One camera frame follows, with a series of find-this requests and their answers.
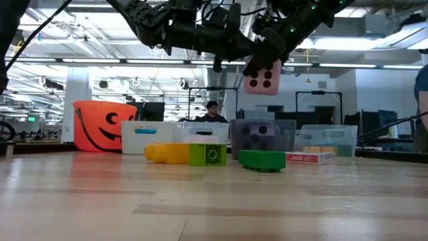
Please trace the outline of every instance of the person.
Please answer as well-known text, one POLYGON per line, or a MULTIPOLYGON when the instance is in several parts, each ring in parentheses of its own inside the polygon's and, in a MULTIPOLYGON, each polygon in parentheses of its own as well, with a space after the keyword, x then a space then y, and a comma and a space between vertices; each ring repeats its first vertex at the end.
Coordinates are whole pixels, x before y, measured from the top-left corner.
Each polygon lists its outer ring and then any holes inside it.
POLYGON ((199 119, 199 122, 218 122, 218 123, 229 123, 224 117, 217 114, 219 105, 216 101, 209 101, 207 103, 208 113, 199 119))
MULTIPOLYGON (((415 81, 417 113, 428 112, 428 64, 419 71, 415 81)), ((415 145, 418 152, 428 153, 428 114, 416 120, 415 145)))

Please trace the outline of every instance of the orange jack-o-lantern bucket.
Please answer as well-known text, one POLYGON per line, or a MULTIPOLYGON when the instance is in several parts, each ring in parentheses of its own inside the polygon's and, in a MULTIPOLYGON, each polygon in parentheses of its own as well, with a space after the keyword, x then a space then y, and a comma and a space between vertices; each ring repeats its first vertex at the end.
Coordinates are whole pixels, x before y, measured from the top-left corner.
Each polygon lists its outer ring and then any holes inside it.
POLYGON ((81 151, 122 152, 120 122, 132 121, 136 107, 114 102, 82 100, 74 106, 74 143, 81 151))

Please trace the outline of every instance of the clear plastic bin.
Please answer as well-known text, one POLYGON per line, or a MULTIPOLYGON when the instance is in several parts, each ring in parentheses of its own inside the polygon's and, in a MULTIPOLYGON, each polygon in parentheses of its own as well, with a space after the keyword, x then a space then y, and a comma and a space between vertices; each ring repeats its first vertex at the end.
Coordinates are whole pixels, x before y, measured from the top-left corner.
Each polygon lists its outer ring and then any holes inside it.
POLYGON ((228 123, 176 123, 175 142, 192 144, 227 144, 228 123))
POLYGON ((122 121, 122 153, 144 155, 148 144, 172 143, 175 123, 122 121))
POLYGON ((232 120, 232 157, 240 150, 293 151, 295 136, 295 120, 232 120))
POLYGON ((295 151, 305 147, 336 147, 337 157, 354 157, 357 126, 348 125, 304 125, 296 137, 295 151))

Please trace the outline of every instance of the red and white box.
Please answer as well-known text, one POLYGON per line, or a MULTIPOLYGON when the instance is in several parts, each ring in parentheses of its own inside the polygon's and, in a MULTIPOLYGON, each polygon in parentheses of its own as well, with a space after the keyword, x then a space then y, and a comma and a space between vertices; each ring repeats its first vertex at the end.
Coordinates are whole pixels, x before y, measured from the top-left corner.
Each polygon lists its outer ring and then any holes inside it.
POLYGON ((334 153, 298 153, 286 152, 286 163, 323 165, 334 162, 334 153))

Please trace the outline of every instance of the pink die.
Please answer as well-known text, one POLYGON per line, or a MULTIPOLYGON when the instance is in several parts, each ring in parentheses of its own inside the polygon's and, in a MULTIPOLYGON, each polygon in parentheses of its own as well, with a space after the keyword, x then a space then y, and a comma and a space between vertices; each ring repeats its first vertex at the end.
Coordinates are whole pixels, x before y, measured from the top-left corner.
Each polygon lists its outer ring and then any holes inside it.
POLYGON ((243 89, 248 94, 278 95, 281 76, 281 60, 260 70, 257 75, 244 76, 243 89))

